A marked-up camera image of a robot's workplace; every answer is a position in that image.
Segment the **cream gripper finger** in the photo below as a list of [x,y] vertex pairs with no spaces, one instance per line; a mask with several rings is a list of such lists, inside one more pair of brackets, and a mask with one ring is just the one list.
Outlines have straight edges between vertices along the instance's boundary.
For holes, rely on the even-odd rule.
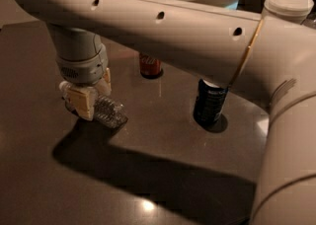
[[66,101],[81,118],[91,121],[94,117],[94,105],[97,92],[89,87],[70,85],[66,90]]
[[109,96],[112,92],[111,87],[111,71],[109,68],[106,69],[105,74],[100,79],[100,81],[97,84],[97,90],[106,96]]

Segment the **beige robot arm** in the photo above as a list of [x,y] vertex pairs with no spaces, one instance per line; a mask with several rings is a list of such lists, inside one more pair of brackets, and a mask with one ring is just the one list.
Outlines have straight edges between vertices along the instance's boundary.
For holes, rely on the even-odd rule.
[[270,115],[251,225],[316,225],[316,31],[178,0],[15,0],[202,77]]

